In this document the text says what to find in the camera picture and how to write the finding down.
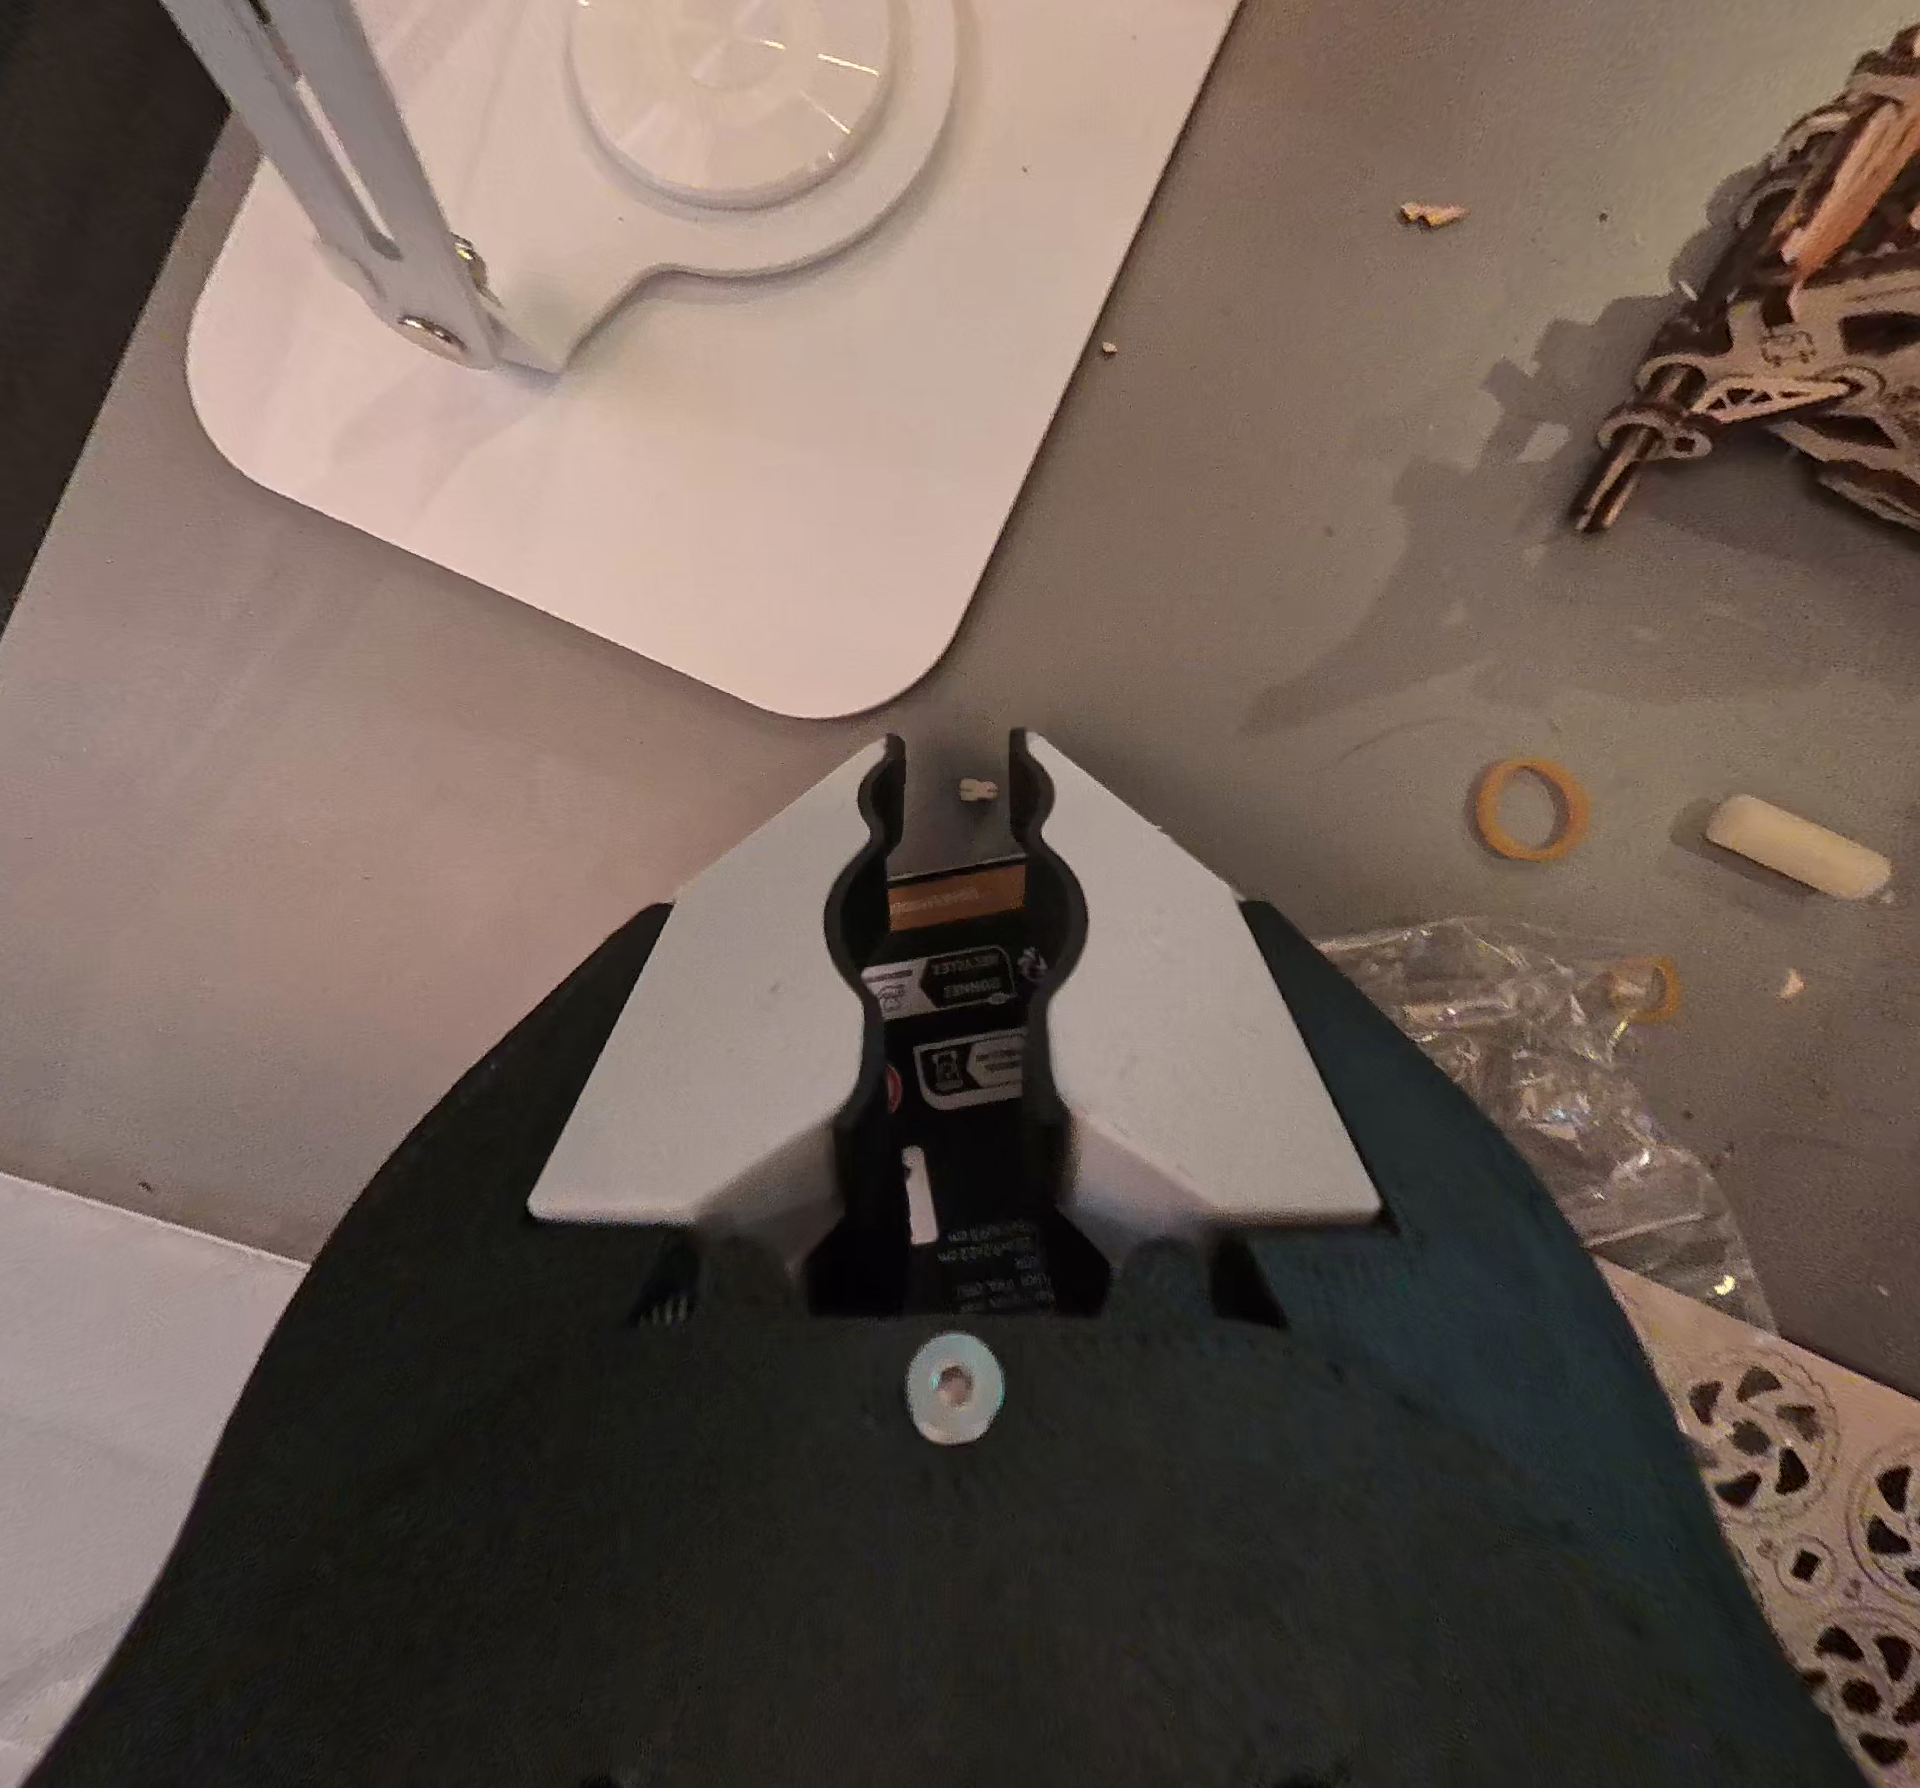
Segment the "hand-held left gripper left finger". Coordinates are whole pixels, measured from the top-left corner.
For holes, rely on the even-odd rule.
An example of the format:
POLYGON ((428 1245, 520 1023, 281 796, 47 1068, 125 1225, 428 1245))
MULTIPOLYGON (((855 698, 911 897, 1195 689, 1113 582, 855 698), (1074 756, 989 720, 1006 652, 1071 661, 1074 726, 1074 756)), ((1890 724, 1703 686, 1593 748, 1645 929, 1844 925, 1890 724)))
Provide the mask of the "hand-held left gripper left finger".
POLYGON ((669 906, 532 1184, 532 1220, 744 1238, 802 1261, 842 1211, 832 1126, 863 1071, 859 962, 835 889, 887 861, 904 745, 883 736, 669 906))

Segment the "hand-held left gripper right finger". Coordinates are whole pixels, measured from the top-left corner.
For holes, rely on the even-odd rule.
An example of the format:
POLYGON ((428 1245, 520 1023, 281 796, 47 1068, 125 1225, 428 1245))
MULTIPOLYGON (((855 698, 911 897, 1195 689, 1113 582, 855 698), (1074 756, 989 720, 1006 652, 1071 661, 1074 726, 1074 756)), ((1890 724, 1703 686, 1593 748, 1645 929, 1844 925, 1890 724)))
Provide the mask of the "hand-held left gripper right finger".
POLYGON ((1113 1261, 1150 1241, 1380 1221, 1380 1192, 1236 889, 1042 733, 1019 732, 1061 960, 1028 1087, 1063 1108, 1061 1213, 1113 1261))

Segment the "wooden model vehicle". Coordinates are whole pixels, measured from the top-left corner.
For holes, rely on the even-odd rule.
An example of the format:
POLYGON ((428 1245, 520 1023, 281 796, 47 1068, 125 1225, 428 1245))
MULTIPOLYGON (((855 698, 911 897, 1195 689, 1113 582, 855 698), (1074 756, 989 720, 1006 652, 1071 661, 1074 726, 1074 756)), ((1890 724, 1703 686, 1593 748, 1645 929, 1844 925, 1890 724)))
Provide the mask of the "wooden model vehicle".
POLYGON ((1774 144, 1711 272, 1603 420, 1571 527, 1611 531, 1645 471, 1706 460, 1746 427, 1840 501, 1916 531, 1916 25, 1774 144))

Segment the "black kit box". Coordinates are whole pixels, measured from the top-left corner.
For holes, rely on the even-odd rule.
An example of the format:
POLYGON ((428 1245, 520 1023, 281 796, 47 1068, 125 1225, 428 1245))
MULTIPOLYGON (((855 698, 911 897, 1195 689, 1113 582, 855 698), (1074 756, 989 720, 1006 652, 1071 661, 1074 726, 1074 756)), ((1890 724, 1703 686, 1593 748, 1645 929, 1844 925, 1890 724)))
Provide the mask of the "black kit box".
POLYGON ((815 1252, 820 1315, 1092 1315, 1096 1247, 1023 1159, 1023 1049, 1047 960, 1018 857, 891 883, 863 979, 883 1020, 883 1141, 899 1204, 815 1252))

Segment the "clear plastic bag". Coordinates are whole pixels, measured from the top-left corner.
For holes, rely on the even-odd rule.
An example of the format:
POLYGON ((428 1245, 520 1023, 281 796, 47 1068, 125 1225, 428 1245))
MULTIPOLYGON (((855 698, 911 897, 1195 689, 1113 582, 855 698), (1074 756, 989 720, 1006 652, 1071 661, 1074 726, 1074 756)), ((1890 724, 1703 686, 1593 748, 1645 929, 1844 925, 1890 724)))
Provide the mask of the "clear plastic bag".
POLYGON ((1318 946, 1500 1126, 1590 1254, 1779 1330, 1731 1201, 1634 1081, 1639 1041, 1667 1023, 1623 1029, 1607 1006, 1608 960, 1653 954, 1482 913, 1318 946))

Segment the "pale yellow wax stick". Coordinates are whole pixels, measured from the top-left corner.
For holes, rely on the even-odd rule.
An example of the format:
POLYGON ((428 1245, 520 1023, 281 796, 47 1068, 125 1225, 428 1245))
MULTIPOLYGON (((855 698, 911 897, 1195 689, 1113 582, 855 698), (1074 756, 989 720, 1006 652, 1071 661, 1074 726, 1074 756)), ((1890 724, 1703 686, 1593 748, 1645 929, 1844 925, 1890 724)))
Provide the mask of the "pale yellow wax stick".
POLYGON ((1703 838, 1725 855, 1844 904, 1866 901, 1891 881, 1891 861, 1884 853, 1749 794, 1717 804, 1703 838))

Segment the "white flat sheet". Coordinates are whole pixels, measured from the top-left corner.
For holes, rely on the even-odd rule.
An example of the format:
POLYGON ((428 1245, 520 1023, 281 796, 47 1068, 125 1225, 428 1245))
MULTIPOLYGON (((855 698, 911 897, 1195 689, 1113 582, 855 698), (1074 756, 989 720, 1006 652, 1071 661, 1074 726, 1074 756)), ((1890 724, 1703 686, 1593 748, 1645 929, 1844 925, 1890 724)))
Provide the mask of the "white flat sheet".
POLYGON ((306 1265, 2 1177, 2 1659, 100 1663, 306 1265))

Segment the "wooden sheet gear cutouts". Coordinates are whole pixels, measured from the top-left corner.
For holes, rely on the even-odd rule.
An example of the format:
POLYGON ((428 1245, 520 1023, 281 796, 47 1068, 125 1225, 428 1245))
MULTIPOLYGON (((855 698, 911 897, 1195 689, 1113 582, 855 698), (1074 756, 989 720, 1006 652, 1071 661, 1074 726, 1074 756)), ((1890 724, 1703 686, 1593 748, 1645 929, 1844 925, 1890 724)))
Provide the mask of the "wooden sheet gear cutouts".
POLYGON ((1603 1261, 1721 1533, 1869 1784, 1918 1783, 1918 1404, 1603 1261))

